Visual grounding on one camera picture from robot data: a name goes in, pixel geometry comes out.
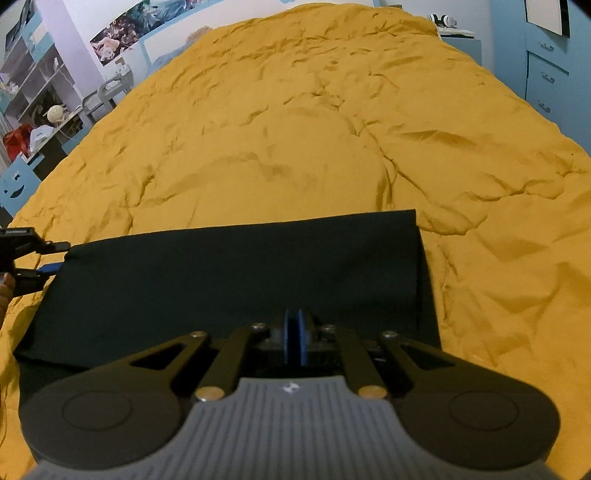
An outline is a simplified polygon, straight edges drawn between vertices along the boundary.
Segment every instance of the red bag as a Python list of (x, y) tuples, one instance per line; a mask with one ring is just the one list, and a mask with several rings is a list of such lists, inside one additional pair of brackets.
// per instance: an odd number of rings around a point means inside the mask
[(19, 153), (23, 153), (26, 157), (29, 156), (29, 145), (31, 142), (31, 132), (33, 128), (31, 125), (23, 124), (16, 130), (4, 135), (2, 142), (8, 152), (8, 157), (14, 161)]

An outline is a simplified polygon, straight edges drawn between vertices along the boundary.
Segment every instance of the white ball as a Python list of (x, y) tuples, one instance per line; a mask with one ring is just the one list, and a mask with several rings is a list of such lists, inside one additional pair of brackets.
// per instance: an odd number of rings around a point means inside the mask
[(61, 105), (54, 105), (47, 111), (47, 119), (56, 124), (64, 119), (64, 109)]

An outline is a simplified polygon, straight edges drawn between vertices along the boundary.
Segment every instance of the headphones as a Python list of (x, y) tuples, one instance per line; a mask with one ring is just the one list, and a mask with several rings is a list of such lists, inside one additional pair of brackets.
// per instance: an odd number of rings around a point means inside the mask
[(449, 15), (442, 15), (441, 18), (437, 18), (437, 15), (429, 15), (429, 20), (435, 23), (438, 27), (443, 28), (456, 28), (457, 21), (455, 18)]

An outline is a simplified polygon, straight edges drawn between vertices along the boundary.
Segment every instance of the black cloth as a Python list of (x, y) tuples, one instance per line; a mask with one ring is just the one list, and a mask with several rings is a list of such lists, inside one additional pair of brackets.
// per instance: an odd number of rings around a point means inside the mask
[(166, 231), (73, 247), (15, 352), (22, 394), (193, 330), (227, 338), (300, 306), (363, 338), (396, 330), (439, 347), (415, 212)]
[(2, 228), (7, 228), (12, 220), (12, 215), (10, 215), (10, 213), (8, 213), (7, 210), (0, 205), (0, 226)]

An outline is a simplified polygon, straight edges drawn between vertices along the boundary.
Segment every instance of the mustard duvet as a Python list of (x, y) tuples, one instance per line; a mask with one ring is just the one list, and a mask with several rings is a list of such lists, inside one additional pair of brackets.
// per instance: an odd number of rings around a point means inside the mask
[[(445, 350), (550, 395), (562, 425), (549, 464), (574, 480), (591, 468), (590, 171), (427, 20), (313, 4), (206, 34), (101, 120), (12, 225), (79, 244), (416, 209)], [(7, 480), (34, 465), (11, 352), (39, 300), (16, 299), (0, 331)]]

